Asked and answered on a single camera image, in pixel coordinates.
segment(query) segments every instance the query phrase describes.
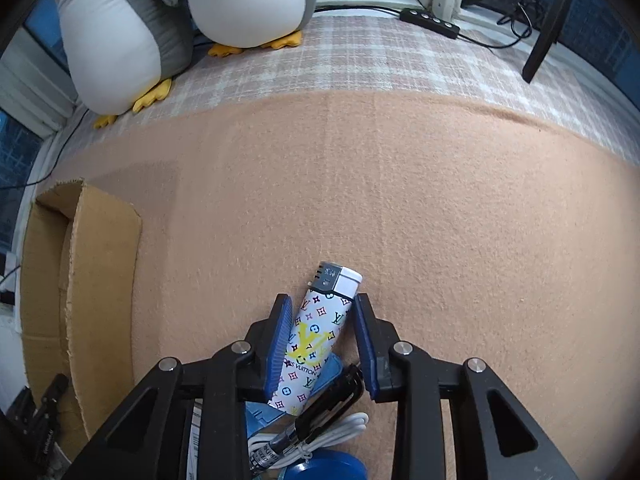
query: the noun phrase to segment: colorful monogram pattern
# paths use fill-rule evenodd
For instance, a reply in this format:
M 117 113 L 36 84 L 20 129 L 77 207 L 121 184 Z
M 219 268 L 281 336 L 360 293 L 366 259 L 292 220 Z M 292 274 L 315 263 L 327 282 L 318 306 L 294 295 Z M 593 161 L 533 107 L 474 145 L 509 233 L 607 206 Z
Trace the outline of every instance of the colorful monogram pattern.
M 351 301 L 308 290 L 294 319 L 277 391 L 269 405 L 299 415 L 340 334 Z

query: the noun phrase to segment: cardboard box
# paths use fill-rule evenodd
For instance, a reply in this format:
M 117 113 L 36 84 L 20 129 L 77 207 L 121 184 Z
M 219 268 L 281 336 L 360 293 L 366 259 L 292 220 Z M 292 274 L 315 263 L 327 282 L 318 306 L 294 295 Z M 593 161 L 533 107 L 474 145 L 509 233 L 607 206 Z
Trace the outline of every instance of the cardboard box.
M 71 378 L 59 444 L 72 460 L 134 385 L 131 293 L 142 221 L 81 180 L 33 204 L 20 274 L 20 320 L 36 402 L 56 373 Z

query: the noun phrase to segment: silver screw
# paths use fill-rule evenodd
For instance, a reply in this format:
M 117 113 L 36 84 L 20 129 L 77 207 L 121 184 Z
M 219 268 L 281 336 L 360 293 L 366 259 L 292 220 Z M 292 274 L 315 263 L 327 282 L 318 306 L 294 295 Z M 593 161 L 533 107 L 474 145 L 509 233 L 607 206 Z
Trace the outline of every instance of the silver screw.
M 394 350 L 399 354 L 409 355 L 411 352 L 414 351 L 414 347 L 411 346 L 411 343 L 408 343 L 407 341 L 398 341 L 394 345 Z
M 163 372 L 170 372 L 175 367 L 177 367 L 178 361 L 173 357 L 165 357 L 158 363 L 158 368 L 160 368 Z
M 231 350 L 236 354 L 246 354 L 251 350 L 251 345 L 247 341 L 236 341 L 231 345 Z
M 486 370 L 486 363 L 479 357 L 472 357 L 471 359 L 469 359 L 469 361 L 466 362 L 466 365 L 471 371 L 475 372 L 476 374 L 479 374 L 480 372 L 484 372 Z

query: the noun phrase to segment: plaid fabric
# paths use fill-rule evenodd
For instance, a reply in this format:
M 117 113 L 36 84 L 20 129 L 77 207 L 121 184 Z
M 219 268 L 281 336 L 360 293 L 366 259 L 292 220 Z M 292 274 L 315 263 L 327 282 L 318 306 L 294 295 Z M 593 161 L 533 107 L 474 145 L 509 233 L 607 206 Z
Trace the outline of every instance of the plaid fabric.
M 165 101 L 119 117 L 93 131 L 87 117 L 65 157 L 92 142 L 220 103 L 263 98 L 279 92 L 337 89 L 412 90 L 467 96 L 526 112 L 565 126 L 635 164 L 640 164 L 640 128 L 571 71 L 544 62 L 532 84 L 520 71 L 527 54 L 490 51 L 463 40 L 389 18 L 316 16 L 297 48 L 254 48 L 224 59 L 200 57 L 174 80 Z M 76 124 L 77 118 L 70 124 Z

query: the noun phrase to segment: white lighter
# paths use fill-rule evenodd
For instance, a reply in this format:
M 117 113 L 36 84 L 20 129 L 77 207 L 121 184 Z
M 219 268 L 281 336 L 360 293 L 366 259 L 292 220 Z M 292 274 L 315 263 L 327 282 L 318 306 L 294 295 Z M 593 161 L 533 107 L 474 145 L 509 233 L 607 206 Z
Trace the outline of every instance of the white lighter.
M 280 383 L 269 401 L 299 415 L 328 359 L 362 276 L 355 270 L 321 262 L 289 334 Z

